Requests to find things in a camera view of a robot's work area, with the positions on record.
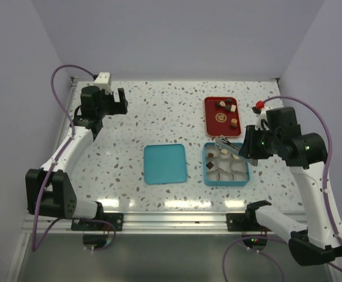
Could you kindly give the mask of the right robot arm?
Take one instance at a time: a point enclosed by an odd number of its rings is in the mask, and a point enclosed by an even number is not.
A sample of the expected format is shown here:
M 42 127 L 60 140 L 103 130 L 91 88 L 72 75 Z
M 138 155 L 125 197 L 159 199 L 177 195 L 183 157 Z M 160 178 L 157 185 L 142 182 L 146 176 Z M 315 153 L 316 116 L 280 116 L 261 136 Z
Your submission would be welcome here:
M 243 225 L 276 233 L 301 266 L 342 257 L 342 222 L 324 171 L 328 154 L 323 138 L 316 133 L 302 134 L 292 107 L 253 110 L 259 119 L 256 125 L 247 126 L 239 155 L 248 160 L 276 155 L 285 161 L 299 188 L 307 224 L 296 222 L 262 200 L 247 205 Z

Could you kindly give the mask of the dark square chocolate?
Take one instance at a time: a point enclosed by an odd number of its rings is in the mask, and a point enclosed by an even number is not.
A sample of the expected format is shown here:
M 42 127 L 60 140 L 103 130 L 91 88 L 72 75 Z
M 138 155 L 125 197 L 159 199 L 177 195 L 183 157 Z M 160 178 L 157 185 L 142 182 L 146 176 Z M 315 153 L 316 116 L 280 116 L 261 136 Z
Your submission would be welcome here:
M 212 169 L 212 168 L 214 167 L 214 164 L 211 163 L 211 162 L 209 162 L 209 163 L 206 165 L 206 167 L 207 167 L 208 169 Z

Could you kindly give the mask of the metal tongs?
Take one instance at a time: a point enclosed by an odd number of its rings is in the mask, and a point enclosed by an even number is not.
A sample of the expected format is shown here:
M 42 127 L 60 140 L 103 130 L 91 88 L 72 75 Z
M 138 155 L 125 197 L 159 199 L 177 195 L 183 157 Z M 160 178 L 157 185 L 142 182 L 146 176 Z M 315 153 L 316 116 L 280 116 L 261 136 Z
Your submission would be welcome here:
M 229 153 L 237 156 L 240 160 L 243 160 L 245 162 L 247 162 L 248 164 L 252 165 L 252 166 L 257 166 L 258 165 L 258 160 L 256 159 L 251 159 L 246 157 L 245 155 L 241 154 L 240 151 L 243 148 L 242 144 L 236 144 L 236 143 L 232 143 L 230 142 L 226 137 L 221 136 L 221 137 L 216 137 L 214 140 L 215 146 L 222 150 L 227 150 Z

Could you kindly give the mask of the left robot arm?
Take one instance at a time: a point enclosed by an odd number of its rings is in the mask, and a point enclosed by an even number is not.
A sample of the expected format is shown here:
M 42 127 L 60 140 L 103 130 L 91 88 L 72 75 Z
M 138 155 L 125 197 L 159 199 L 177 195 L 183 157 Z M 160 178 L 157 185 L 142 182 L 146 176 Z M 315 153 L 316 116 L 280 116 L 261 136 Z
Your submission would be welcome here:
M 33 216 L 57 219 L 84 219 L 91 230 L 105 224 L 103 207 L 97 201 L 78 200 L 70 176 L 85 150 L 95 141 L 107 115 L 125 115 L 128 101 L 118 89 L 119 100 L 98 86 L 81 90 L 81 103 L 75 109 L 72 126 L 52 157 L 39 169 L 25 175 L 28 212 Z

